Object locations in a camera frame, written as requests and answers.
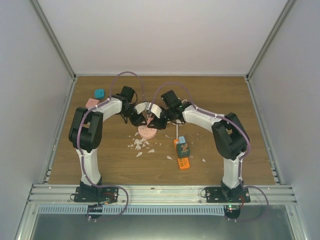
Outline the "pink round socket base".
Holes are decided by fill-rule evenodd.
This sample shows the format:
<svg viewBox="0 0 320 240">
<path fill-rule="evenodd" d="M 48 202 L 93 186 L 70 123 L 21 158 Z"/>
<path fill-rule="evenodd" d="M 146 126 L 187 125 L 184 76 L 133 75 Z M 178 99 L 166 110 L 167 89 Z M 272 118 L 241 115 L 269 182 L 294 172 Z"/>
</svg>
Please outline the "pink round socket base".
<svg viewBox="0 0 320 240">
<path fill-rule="evenodd" d="M 145 140 L 153 139 L 157 134 L 157 129 L 149 128 L 146 125 L 141 125 L 138 127 L 138 134 L 141 138 Z"/>
</svg>

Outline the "blue square plug adapter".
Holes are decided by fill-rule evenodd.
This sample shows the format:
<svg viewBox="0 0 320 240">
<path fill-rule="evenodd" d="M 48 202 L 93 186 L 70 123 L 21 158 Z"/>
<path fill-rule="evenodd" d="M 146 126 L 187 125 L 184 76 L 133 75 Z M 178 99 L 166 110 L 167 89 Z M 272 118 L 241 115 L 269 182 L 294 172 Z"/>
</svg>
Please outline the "blue square plug adapter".
<svg viewBox="0 0 320 240">
<path fill-rule="evenodd" d="M 99 89 L 96 89 L 94 91 L 94 98 L 95 99 L 103 99 L 105 97 L 105 90 L 103 88 L 99 88 Z"/>
</svg>

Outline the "pink cube socket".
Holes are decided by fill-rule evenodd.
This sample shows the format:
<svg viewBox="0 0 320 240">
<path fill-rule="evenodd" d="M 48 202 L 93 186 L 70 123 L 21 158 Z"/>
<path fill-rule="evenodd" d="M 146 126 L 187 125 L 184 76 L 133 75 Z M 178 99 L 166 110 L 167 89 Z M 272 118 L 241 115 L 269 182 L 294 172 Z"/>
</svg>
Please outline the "pink cube socket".
<svg viewBox="0 0 320 240">
<path fill-rule="evenodd" d="M 95 107 L 96 105 L 98 105 L 100 103 L 100 100 L 99 99 L 94 99 L 94 98 L 89 98 L 87 103 L 85 104 L 85 107 L 87 109 L 90 109 L 90 108 L 93 108 Z"/>
</svg>

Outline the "small pink usb charger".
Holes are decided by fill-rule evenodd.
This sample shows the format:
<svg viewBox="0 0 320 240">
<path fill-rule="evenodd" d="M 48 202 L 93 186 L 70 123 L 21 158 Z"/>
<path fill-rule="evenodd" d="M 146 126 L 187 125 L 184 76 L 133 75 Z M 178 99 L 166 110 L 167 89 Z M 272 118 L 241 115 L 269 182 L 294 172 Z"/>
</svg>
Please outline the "small pink usb charger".
<svg viewBox="0 0 320 240">
<path fill-rule="evenodd" d="M 154 119 L 152 117 L 150 117 L 148 120 L 147 120 L 147 127 L 148 128 L 153 128 L 154 127 Z"/>
</svg>

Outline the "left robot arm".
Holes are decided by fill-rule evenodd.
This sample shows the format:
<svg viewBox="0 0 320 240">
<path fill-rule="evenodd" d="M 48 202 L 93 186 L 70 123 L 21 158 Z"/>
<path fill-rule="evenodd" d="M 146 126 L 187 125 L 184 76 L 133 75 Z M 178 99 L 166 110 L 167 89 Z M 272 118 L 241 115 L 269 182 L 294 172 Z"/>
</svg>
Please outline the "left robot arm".
<svg viewBox="0 0 320 240">
<path fill-rule="evenodd" d="M 98 167 L 98 147 L 102 141 L 103 123 L 114 115 L 122 117 L 135 127 L 146 125 L 143 111 L 147 106 L 146 98 L 141 103 L 132 103 L 130 87 L 123 87 L 121 93 L 110 95 L 105 101 L 91 107 L 78 107 L 68 134 L 80 161 L 80 184 L 88 187 L 86 197 L 92 202 L 98 202 L 103 197 L 102 177 Z"/>
</svg>

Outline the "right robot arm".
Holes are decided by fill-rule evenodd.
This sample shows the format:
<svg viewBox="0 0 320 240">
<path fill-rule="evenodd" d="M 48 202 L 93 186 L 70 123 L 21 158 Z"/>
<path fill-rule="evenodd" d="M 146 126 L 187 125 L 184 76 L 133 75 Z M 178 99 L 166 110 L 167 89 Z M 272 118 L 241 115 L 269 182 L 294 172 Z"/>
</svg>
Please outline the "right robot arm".
<svg viewBox="0 0 320 240">
<path fill-rule="evenodd" d="M 221 196 L 228 203 L 234 202 L 243 191 L 243 158 L 251 149 L 250 139 L 235 113 L 218 114 L 204 110 L 190 101 L 181 101 L 173 90 L 161 96 L 166 107 L 153 102 L 145 110 L 153 116 L 148 127 L 163 130 L 167 122 L 197 125 L 212 133 L 215 147 L 223 157 L 224 173 Z"/>
</svg>

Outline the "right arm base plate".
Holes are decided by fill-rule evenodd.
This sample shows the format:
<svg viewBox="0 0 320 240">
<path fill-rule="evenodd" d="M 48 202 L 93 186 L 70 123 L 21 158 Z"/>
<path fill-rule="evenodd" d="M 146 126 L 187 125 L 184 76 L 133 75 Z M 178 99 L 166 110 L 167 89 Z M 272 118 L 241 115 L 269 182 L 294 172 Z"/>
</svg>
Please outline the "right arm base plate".
<svg viewBox="0 0 320 240">
<path fill-rule="evenodd" d="M 251 197 L 248 189 L 241 189 L 231 198 L 226 198 L 223 195 L 222 188 L 220 186 L 208 186 L 204 188 L 204 195 L 207 203 L 250 203 Z"/>
</svg>

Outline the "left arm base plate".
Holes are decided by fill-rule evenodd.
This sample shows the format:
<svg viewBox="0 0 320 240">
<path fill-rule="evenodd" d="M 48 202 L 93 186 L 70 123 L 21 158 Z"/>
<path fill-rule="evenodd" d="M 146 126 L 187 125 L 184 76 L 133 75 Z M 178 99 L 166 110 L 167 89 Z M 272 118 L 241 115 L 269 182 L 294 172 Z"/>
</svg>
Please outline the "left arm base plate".
<svg viewBox="0 0 320 240">
<path fill-rule="evenodd" d="M 81 182 L 75 193 L 70 195 L 70 199 L 76 203 L 111 204 L 118 201 L 118 192 L 117 187 L 96 187 Z"/>
</svg>

